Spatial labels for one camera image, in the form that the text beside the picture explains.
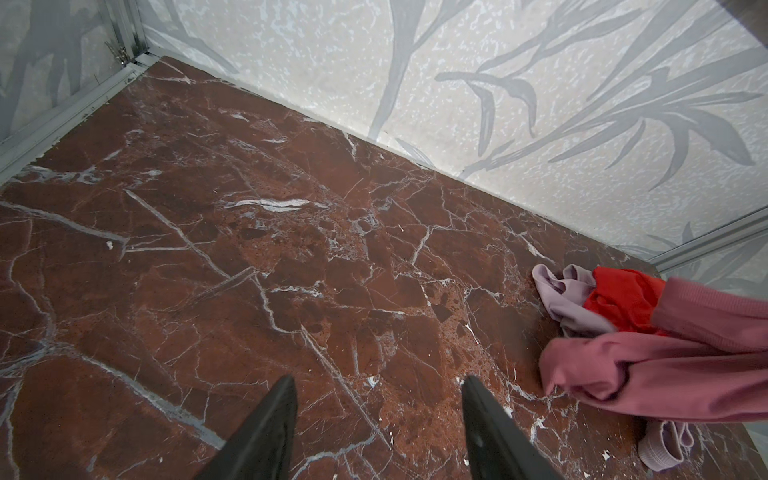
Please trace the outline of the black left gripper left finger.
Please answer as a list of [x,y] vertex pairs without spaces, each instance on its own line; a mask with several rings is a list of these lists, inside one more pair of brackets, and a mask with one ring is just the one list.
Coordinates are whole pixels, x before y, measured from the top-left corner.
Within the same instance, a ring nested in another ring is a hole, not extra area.
[[298,400],[295,380],[281,377],[235,433],[195,475],[197,479],[286,479]]

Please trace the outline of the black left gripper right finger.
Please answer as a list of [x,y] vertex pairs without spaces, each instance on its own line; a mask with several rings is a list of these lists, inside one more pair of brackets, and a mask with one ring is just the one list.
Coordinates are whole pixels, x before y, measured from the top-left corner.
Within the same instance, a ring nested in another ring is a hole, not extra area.
[[562,479],[478,377],[468,375],[461,394],[473,479]]

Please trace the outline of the dark pink cloth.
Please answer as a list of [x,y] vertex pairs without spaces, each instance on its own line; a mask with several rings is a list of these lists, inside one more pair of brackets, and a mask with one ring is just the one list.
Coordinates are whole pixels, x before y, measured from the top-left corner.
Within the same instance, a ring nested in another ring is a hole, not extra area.
[[766,301],[673,277],[651,320],[661,334],[550,341],[539,358],[545,392],[659,420],[766,420]]

